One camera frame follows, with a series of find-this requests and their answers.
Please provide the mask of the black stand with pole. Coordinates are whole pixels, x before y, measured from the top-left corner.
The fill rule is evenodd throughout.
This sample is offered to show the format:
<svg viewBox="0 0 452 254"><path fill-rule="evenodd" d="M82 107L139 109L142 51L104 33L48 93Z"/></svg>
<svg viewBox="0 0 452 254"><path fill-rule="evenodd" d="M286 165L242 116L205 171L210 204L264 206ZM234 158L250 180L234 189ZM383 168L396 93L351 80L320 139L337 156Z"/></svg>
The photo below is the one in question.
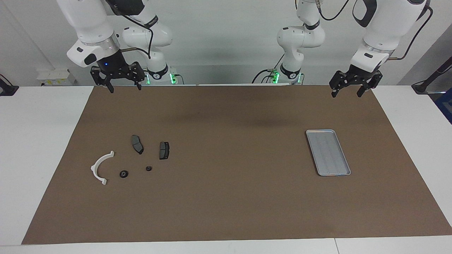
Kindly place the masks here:
<svg viewBox="0 0 452 254"><path fill-rule="evenodd" d="M437 68L436 71L434 71L427 79L411 85L411 88L419 95L427 94L427 87L450 69L452 69L452 56L450 56L450 58L447 59L439 68Z"/></svg>

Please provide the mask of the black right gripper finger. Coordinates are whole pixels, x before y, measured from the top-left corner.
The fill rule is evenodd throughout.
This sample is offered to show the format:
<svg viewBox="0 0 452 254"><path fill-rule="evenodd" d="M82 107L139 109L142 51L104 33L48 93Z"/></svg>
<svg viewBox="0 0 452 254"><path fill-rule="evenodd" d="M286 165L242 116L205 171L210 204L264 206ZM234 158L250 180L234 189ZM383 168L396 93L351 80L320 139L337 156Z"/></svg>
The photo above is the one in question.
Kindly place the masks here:
<svg viewBox="0 0 452 254"><path fill-rule="evenodd" d="M142 81L145 80L145 72L139 62L134 62L129 65L129 80L134 82L134 85L139 91L142 90Z"/></svg>
<svg viewBox="0 0 452 254"><path fill-rule="evenodd" d="M114 93L113 85L111 84L111 77L101 77L101 68L97 66L92 66L90 69L90 74L92 76L93 81L95 82L95 85L97 86L103 86L108 89L110 93Z"/></svg>

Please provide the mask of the brown table mat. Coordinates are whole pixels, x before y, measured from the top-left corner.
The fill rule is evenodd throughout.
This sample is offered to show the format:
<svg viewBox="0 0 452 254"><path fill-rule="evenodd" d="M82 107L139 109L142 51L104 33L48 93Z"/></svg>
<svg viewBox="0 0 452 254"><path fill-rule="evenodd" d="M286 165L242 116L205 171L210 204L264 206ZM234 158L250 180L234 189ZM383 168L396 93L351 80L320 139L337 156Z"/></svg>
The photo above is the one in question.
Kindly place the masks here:
<svg viewBox="0 0 452 254"><path fill-rule="evenodd" d="M22 243L452 235L378 100L356 91L96 87ZM309 129L336 132L350 175L318 175ZM103 186L90 167L110 151Z"/></svg>

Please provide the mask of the blue box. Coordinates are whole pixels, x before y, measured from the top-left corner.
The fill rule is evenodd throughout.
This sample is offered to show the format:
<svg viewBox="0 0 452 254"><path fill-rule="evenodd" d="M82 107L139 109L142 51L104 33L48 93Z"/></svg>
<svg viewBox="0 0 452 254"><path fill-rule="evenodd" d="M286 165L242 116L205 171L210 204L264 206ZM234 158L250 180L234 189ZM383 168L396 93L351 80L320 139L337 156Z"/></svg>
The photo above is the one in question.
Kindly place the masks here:
<svg viewBox="0 0 452 254"><path fill-rule="evenodd" d="M434 103L449 123L452 124L452 88L442 94Z"/></svg>

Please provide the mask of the white power strip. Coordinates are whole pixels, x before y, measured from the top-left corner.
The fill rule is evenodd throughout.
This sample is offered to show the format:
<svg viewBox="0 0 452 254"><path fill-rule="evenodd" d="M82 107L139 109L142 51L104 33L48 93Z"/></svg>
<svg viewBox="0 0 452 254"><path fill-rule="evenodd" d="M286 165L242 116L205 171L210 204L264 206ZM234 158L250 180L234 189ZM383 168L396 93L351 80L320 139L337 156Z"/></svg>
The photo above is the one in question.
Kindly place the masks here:
<svg viewBox="0 0 452 254"><path fill-rule="evenodd" d="M74 86L78 84L69 69L39 71L36 80L41 86Z"/></svg>

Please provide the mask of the curved dark brake pad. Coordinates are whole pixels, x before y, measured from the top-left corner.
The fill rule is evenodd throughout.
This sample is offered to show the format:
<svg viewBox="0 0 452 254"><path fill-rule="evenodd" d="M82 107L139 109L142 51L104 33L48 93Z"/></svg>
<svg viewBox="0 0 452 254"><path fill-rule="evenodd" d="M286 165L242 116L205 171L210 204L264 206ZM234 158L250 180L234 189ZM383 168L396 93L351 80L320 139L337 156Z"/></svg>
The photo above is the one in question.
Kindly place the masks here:
<svg viewBox="0 0 452 254"><path fill-rule="evenodd" d="M143 153L144 147L143 147L140 137L138 135L131 136L131 144L132 144L134 151L136 151L140 155Z"/></svg>

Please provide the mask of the white curved plastic bracket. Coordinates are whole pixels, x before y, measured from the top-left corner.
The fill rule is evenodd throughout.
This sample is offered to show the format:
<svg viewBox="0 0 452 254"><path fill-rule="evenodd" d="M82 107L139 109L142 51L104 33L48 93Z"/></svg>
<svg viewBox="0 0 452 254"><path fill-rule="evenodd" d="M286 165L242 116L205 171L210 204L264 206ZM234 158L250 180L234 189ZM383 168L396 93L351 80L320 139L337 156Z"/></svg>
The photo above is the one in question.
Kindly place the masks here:
<svg viewBox="0 0 452 254"><path fill-rule="evenodd" d="M104 177L100 177L100 175L98 174L98 168L105 160L113 158L114 155L115 155L115 152L110 151L110 153L105 154L105 155L101 156L100 158L98 158L97 161L95 161L95 163L90 167L90 169L93 173L93 176L97 180L99 180L103 186L105 186L107 184L108 180Z"/></svg>

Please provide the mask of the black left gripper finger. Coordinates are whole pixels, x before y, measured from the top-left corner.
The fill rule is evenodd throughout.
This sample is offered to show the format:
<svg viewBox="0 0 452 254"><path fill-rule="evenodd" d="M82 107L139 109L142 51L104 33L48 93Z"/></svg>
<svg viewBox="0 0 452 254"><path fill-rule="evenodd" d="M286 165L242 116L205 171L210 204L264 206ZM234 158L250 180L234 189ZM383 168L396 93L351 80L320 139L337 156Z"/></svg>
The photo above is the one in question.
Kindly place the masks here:
<svg viewBox="0 0 452 254"><path fill-rule="evenodd" d="M375 74L370 79L363 79L360 80L361 87L357 91L357 96L362 97L365 92L368 90L374 89L378 86L380 80L382 79L383 74L381 71L376 71Z"/></svg>
<svg viewBox="0 0 452 254"><path fill-rule="evenodd" d="M331 80L329 81L329 86L332 90L331 96L336 98L339 91L350 85L349 83L350 74L347 72L336 71Z"/></svg>

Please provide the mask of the black clamp mount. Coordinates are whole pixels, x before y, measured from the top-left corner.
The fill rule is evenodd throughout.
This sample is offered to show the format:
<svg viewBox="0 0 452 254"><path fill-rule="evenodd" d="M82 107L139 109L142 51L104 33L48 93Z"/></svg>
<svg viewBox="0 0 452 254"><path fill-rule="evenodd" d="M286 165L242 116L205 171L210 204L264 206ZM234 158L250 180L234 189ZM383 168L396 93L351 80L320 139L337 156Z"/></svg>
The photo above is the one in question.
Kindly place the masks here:
<svg viewBox="0 0 452 254"><path fill-rule="evenodd" d="M0 97L13 96L18 89L18 85L13 85L9 79L7 79L3 74L0 74Z"/></svg>

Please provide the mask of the silver metal tray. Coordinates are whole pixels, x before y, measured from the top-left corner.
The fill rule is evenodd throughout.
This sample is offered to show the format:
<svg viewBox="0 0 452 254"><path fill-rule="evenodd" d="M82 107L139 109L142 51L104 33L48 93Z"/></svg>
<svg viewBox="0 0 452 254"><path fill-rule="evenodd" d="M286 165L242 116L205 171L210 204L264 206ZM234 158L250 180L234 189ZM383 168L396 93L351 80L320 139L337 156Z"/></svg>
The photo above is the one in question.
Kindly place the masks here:
<svg viewBox="0 0 452 254"><path fill-rule="evenodd" d="M305 133L318 175L328 177L351 174L345 154L333 129L309 129Z"/></svg>

